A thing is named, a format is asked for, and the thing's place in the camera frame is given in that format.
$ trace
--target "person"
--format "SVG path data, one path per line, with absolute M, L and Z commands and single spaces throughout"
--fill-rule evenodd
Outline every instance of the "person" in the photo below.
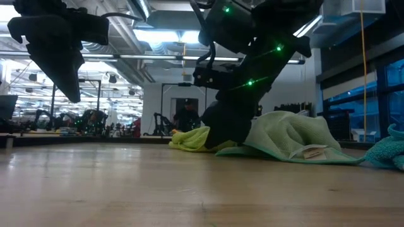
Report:
M 194 109 L 189 99 L 185 100 L 185 106 L 174 115 L 174 124 L 182 132 L 189 132 L 193 129 L 193 124 L 199 119 L 197 111 Z

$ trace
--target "green towel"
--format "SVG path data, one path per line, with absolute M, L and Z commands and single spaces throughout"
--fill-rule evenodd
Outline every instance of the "green towel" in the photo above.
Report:
M 244 145 L 222 149 L 216 155 L 275 157 L 281 161 L 315 164 L 359 164 L 364 160 L 341 152 L 324 118 L 284 111 L 260 116 L 253 123 Z M 321 155 L 305 157 L 305 152 L 315 148 L 319 148 Z

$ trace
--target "black cloth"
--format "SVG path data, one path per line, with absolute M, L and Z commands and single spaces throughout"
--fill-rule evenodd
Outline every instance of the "black cloth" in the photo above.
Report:
M 199 115 L 195 110 L 180 109 L 175 115 L 174 120 L 178 120 L 178 129 L 182 132 L 192 130 L 192 124 L 199 119 Z

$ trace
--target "towel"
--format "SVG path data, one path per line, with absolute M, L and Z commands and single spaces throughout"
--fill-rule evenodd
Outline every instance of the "towel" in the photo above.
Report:
M 227 141 L 211 150 L 203 147 L 210 128 L 174 134 L 171 148 L 192 152 L 217 152 L 217 156 L 274 157 L 296 163 L 356 164 L 363 161 L 341 152 L 322 117 L 311 118 L 292 112 L 276 111 L 260 116 L 244 143 Z
M 175 149 L 192 152 L 217 152 L 223 148 L 236 146 L 237 144 L 232 141 L 227 141 L 215 148 L 207 149 L 203 145 L 208 137 L 210 128 L 208 126 L 200 127 L 189 132 L 175 132 L 172 135 L 169 146 Z
M 388 128 L 389 137 L 376 143 L 365 155 L 365 159 L 379 168 L 404 170 L 404 132 L 394 130 L 396 124 Z

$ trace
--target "computer monitor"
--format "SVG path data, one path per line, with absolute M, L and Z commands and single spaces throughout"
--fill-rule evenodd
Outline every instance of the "computer monitor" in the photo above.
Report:
M 17 99 L 18 95 L 0 95 L 0 119 L 9 120 L 13 118 Z

